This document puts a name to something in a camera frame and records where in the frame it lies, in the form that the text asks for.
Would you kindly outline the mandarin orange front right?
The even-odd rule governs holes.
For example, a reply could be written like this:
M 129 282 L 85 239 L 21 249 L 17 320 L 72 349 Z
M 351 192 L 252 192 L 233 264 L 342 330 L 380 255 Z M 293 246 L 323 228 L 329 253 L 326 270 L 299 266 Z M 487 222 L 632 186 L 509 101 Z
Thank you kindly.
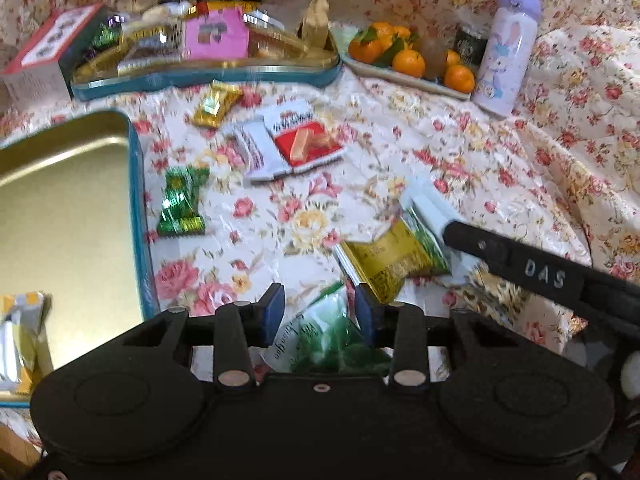
M 464 65 L 451 65 L 445 70 L 444 86 L 457 92 L 469 94 L 475 88 L 475 76 L 472 70 Z

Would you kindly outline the blue white snack packet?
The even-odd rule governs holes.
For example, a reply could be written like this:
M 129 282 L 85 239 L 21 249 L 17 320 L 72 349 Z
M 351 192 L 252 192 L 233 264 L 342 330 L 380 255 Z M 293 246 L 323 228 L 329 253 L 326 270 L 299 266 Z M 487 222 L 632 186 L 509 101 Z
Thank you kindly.
M 410 210 L 416 216 L 416 220 L 434 240 L 438 254 L 444 258 L 444 285 L 469 284 L 472 272 L 480 265 L 480 259 L 450 248 L 444 241 L 446 226 L 454 221 L 464 221 L 457 209 L 442 196 L 430 179 L 411 180 L 402 192 L 399 203 L 403 210 Z

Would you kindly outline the gold candy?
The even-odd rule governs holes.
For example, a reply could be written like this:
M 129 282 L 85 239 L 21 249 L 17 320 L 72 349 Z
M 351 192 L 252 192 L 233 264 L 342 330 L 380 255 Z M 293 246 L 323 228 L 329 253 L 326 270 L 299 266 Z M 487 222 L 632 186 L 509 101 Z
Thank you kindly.
M 212 81 L 191 117 L 193 125 L 219 128 L 232 106 L 243 96 L 243 90 L 236 84 Z

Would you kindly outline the white hawthorn strip packet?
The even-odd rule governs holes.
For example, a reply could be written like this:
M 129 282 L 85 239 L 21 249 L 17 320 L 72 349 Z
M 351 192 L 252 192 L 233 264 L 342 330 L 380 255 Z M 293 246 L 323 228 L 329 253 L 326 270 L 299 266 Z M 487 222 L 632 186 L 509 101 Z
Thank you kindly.
M 245 164 L 246 183 L 270 182 L 291 172 L 262 118 L 233 125 L 231 134 Z

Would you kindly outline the silver yellow snack packet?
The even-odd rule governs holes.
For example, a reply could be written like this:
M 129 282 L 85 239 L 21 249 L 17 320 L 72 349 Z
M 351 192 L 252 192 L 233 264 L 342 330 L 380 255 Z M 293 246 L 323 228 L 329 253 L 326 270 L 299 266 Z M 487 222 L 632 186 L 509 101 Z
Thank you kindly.
M 28 396 L 43 375 L 48 352 L 44 320 L 50 298 L 43 292 L 1 297 L 1 394 Z

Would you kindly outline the pink snack packet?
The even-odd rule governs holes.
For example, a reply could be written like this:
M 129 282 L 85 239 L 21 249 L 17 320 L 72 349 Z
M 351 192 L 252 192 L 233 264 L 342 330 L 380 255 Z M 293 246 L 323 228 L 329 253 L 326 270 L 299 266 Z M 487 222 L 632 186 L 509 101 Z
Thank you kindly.
M 184 55 L 191 61 L 246 58 L 250 31 L 243 18 L 241 8 L 224 8 L 185 21 Z

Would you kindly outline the black starbucks can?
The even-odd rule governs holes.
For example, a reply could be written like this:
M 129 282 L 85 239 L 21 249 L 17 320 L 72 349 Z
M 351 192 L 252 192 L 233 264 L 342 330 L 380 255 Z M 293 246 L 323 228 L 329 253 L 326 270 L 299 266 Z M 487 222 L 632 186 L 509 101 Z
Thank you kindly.
M 473 72 L 482 64 L 488 43 L 488 29 L 460 22 L 454 36 L 454 52 L 460 55 L 461 62 Z

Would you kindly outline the yellow green tea packet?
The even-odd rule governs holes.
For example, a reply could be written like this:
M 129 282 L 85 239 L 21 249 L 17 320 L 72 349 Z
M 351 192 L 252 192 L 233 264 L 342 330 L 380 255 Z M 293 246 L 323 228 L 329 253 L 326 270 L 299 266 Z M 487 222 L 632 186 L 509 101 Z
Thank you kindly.
M 343 240 L 334 257 L 354 285 L 366 284 L 381 304 L 395 300 L 407 278 L 448 274 L 449 262 L 432 232 L 402 218 L 372 242 Z

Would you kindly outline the green white snack packet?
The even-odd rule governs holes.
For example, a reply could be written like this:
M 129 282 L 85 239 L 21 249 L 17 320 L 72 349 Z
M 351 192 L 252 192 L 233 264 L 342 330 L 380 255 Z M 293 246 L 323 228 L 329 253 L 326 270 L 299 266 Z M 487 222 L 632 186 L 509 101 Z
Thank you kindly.
M 282 324 L 264 363 L 281 374 L 375 374 L 386 376 L 390 356 L 370 347 L 348 315 L 346 287 L 325 289 L 304 310 Z

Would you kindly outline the red white hawthorn packet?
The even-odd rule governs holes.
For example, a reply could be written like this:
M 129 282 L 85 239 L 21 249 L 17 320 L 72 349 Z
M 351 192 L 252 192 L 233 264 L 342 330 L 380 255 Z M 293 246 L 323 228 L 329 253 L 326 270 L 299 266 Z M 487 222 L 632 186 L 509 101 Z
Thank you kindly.
M 344 148 L 303 99 L 264 107 L 260 114 L 293 174 L 335 162 L 344 154 Z

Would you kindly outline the green candy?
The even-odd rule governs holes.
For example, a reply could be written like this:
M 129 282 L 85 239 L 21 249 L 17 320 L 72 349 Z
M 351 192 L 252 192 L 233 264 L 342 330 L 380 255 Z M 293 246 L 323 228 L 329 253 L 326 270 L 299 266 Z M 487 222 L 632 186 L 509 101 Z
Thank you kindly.
M 171 167 L 165 174 L 162 210 L 157 222 L 160 237 L 201 235 L 205 220 L 198 211 L 201 187 L 209 177 L 205 167 Z

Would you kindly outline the brown heart pattern packet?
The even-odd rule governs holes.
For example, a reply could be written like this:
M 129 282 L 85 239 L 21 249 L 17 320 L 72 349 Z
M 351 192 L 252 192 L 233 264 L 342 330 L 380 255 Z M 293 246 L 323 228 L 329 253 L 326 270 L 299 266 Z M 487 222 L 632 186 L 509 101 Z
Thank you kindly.
M 588 322 L 572 310 L 477 266 L 462 285 L 451 285 L 459 304 L 540 346 L 563 349 Z

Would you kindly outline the tan paper bag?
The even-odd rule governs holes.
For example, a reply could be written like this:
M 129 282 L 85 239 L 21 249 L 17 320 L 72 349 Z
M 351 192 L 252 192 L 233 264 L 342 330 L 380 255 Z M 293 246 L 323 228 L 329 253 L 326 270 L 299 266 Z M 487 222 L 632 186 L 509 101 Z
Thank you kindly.
M 329 36 L 328 0 L 310 0 L 300 23 L 300 39 L 313 48 L 323 49 Z

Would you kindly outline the purple green foil candies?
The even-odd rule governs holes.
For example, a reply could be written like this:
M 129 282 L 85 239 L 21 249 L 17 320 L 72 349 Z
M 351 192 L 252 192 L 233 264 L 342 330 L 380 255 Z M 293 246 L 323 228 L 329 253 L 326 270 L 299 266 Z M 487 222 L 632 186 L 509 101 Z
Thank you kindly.
M 85 50 L 85 59 L 91 60 L 105 50 L 116 46 L 119 43 L 120 36 L 122 36 L 122 24 L 126 23 L 126 21 L 128 21 L 128 18 L 125 14 L 111 14 L 99 24 Z

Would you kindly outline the brown kiwi fruit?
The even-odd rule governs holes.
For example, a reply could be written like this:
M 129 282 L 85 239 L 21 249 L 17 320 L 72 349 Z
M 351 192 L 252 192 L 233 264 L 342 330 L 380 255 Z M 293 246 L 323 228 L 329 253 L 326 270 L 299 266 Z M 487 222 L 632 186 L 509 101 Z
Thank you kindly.
M 446 44 L 432 37 L 423 37 L 420 44 L 420 53 L 425 61 L 424 78 L 435 80 L 441 77 L 447 68 Z

